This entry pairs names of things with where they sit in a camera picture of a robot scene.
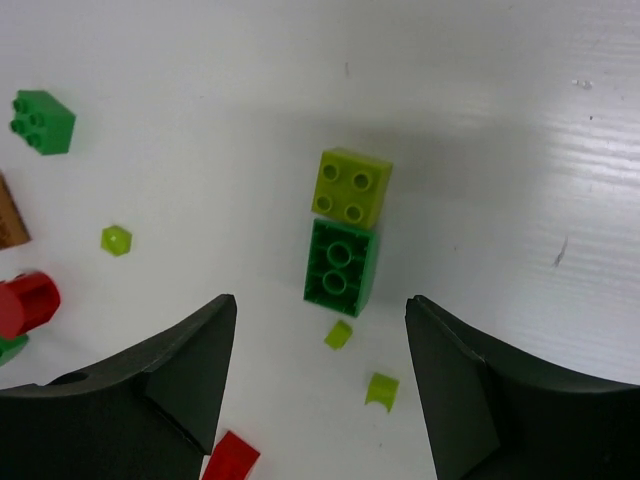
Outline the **lime square lego brick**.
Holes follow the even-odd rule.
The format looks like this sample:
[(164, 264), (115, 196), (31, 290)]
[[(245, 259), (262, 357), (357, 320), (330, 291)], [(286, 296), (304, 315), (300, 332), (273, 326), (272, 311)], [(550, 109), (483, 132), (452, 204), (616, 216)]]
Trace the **lime square lego brick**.
[(321, 155), (312, 211), (360, 229), (372, 229), (382, 211), (393, 163), (345, 148)]

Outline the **tiny lime lego stud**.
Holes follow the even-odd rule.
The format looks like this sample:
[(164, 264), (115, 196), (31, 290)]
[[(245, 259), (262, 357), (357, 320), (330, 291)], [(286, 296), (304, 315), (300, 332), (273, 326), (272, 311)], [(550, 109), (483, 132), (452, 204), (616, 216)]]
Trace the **tiny lime lego stud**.
[(113, 256), (121, 256), (130, 252), (132, 234), (118, 226), (105, 227), (101, 233), (101, 248)]

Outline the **orange brown lego brick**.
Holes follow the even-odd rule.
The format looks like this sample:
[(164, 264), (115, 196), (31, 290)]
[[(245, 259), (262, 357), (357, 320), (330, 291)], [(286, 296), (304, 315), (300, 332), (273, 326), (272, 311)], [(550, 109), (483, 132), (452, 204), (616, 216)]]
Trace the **orange brown lego brick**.
[(0, 247), (5, 250), (30, 242), (31, 236), (17, 208), (4, 174), (1, 174), (0, 184)]

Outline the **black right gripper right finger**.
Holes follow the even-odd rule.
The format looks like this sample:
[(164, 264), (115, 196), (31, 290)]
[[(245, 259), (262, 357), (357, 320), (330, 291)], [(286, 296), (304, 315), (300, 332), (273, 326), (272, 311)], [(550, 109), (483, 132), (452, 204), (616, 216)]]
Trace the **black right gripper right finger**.
[(421, 295), (405, 322), (438, 478), (638, 478), (638, 386), (545, 361)]

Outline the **tiny lime lego arch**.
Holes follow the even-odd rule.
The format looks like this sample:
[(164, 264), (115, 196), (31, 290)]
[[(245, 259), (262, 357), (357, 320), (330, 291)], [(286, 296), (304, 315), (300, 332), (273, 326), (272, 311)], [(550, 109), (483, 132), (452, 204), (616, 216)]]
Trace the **tiny lime lego arch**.
[(365, 404), (378, 403), (390, 413), (396, 400), (398, 387), (398, 379), (375, 372), (368, 385)]

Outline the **green square lego brick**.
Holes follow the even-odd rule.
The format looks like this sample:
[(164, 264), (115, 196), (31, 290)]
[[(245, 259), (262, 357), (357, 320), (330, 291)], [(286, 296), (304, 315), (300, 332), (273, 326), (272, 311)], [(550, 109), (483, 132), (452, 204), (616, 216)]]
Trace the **green square lego brick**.
[(17, 336), (11, 340), (0, 338), (0, 366), (6, 365), (15, 358), (28, 342), (29, 336), (27, 334)]

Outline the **tiny lime lego slope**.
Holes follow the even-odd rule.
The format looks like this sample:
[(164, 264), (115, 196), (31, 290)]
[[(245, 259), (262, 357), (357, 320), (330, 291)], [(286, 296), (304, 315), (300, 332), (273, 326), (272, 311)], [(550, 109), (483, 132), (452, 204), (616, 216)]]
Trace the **tiny lime lego slope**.
[(344, 320), (338, 320), (324, 339), (324, 343), (332, 350), (342, 349), (350, 340), (353, 328)]

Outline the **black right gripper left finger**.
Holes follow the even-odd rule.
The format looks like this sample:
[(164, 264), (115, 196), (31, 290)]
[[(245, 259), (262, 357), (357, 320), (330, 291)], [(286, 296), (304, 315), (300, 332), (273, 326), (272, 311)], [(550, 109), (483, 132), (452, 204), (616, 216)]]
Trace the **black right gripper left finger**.
[(235, 326), (235, 298), (223, 294), (105, 360), (2, 390), (2, 478), (198, 478), (214, 446)]

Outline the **green upside-down lego brick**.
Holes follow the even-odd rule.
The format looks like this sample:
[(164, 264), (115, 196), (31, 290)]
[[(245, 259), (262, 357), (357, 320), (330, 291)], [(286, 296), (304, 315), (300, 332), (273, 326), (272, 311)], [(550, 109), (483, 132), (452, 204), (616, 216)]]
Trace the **green upside-down lego brick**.
[(375, 231), (316, 218), (303, 298), (358, 317), (372, 290), (378, 250), (379, 236)]

